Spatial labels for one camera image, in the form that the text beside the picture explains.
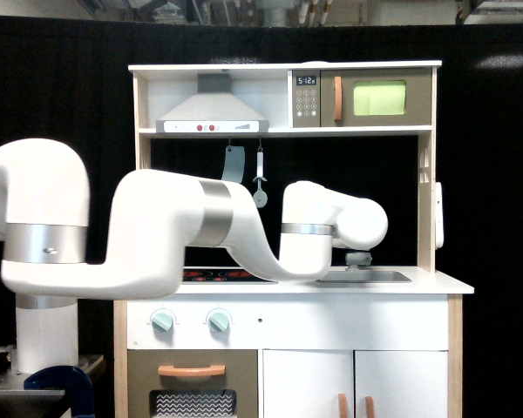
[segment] stovetop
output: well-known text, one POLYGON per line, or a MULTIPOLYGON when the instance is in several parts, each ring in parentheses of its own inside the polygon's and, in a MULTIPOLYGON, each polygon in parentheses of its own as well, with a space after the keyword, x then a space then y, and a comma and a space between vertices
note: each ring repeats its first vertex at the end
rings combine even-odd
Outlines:
POLYGON ((213 267, 184 269, 183 281, 187 284, 225 284, 225 283, 276 283, 276 281, 261 279, 241 268, 213 267))

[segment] orange microwave handle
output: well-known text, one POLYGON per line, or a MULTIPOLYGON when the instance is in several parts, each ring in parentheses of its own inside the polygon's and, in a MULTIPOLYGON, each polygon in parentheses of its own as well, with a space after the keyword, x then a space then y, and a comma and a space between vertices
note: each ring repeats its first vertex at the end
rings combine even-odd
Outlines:
POLYGON ((176 368, 175 366, 159 366, 160 376, 169 377, 204 377, 204 376, 221 376, 225 374, 225 366, 209 367, 187 367, 176 368))
POLYGON ((343 83, 341 77, 335 77, 335 115, 333 120, 343 118, 343 83))

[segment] oven window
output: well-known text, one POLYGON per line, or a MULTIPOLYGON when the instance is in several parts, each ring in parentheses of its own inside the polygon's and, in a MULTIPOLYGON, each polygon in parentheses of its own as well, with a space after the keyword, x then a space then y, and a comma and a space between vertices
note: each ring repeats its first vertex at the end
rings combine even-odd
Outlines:
POLYGON ((236 392, 221 390, 153 390, 149 394, 151 417, 236 417, 236 392))
POLYGON ((407 85, 404 80, 357 81, 355 116, 404 115, 407 85))

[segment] green microwave window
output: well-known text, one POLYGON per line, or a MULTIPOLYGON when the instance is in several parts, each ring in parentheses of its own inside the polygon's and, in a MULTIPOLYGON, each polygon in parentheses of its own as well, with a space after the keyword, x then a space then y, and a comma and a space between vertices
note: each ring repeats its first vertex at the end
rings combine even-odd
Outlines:
POLYGON ((403 80, 355 82, 355 115, 404 115, 407 85, 403 80))

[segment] orange cabinet handle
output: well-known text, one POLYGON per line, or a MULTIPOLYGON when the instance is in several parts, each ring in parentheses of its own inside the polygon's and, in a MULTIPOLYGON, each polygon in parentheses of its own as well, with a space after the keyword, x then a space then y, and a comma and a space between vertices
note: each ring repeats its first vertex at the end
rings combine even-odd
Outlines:
POLYGON ((348 418, 347 396, 345 394, 339 394, 339 418, 348 418))
POLYGON ((159 366, 159 375, 170 377, 203 377, 221 376, 225 374, 225 366, 176 368, 175 366, 159 366))
POLYGON ((343 118, 343 83, 340 77, 335 77, 335 115, 334 120, 343 118))
POLYGON ((368 418, 376 418, 374 415, 374 400, 371 396, 366 396, 366 416, 368 418))

